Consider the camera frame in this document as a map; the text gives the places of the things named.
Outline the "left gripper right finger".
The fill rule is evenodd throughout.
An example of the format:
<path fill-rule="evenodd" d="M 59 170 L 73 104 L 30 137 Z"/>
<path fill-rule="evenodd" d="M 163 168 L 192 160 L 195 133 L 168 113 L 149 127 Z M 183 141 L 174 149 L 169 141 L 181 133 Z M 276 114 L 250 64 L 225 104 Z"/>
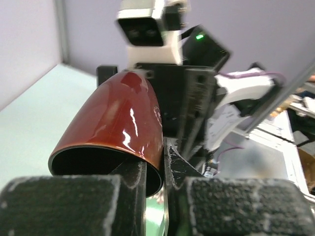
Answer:
<path fill-rule="evenodd" d="M 283 179 L 203 177 L 164 140 L 167 236 L 312 236 L 315 217 Z"/>

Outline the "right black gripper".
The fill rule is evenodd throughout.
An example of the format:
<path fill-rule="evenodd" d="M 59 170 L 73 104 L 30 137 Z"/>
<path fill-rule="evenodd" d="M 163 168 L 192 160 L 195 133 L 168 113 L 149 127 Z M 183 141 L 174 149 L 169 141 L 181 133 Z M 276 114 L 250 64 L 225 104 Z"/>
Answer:
<path fill-rule="evenodd" d="M 206 119 L 223 97 L 209 71 L 218 72 L 230 57 L 202 25 L 183 32 L 183 64 L 148 63 L 135 65 L 152 85 L 160 108 L 163 134 L 178 139 L 182 157 L 189 157 L 196 143 L 205 139 Z"/>

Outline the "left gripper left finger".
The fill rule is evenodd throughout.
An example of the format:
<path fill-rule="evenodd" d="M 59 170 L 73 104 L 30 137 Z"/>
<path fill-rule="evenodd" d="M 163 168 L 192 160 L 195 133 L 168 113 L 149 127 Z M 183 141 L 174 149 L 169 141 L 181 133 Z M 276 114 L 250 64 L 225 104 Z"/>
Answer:
<path fill-rule="evenodd" d="M 0 194 L 3 236 L 142 236 L 147 165 L 109 175 L 20 177 Z"/>

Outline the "salmon pink ceramic cup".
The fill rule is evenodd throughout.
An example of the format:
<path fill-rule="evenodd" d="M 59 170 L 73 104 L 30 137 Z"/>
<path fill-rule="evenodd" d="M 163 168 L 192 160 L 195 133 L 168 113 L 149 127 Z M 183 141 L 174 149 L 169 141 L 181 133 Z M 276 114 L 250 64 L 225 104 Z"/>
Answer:
<path fill-rule="evenodd" d="M 147 163 L 147 196 L 162 187 L 163 134 L 148 80 L 120 72 L 88 98 L 48 160 L 51 174 L 108 175 L 125 160 Z"/>

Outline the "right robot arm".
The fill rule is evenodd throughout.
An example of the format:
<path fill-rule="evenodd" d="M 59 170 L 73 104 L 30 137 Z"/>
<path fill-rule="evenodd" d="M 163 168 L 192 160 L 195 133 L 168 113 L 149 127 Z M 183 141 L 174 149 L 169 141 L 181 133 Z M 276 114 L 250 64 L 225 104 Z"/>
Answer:
<path fill-rule="evenodd" d="M 242 121 L 267 105 L 282 85 L 271 73 L 254 69 L 241 75 L 218 75 L 206 66 L 138 63 L 137 70 L 119 72 L 99 66 L 97 92 L 102 113 L 102 144 L 108 150 L 130 154 L 156 165 L 163 137 L 178 138 L 182 155 L 209 136 L 206 120 L 224 105 L 233 105 L 238 118 L 217 125 L 208 150 L 216 150 Z"/>

